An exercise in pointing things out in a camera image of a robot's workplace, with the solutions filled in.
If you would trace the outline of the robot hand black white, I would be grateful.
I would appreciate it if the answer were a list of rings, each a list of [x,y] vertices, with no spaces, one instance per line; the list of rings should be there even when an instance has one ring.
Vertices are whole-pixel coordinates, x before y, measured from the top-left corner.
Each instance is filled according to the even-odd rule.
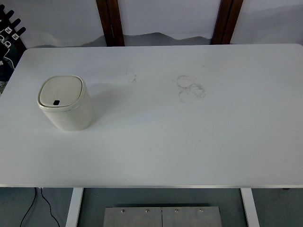
[[[21,35],[25,33],[26,28],[23,26],[20,29],[16,27],[20,24],[21,19],[17,18],[13,22],[10,22],[11,17],[14,15],[14,11],[10,10],[7,13],[4,12],[5,5],[0,5],[0,61],[6,61],[11,68],[15,68],[14,61],[8,57],[8,53],[13,48],[19,53],[23,53],[26,48],[21,41]]]

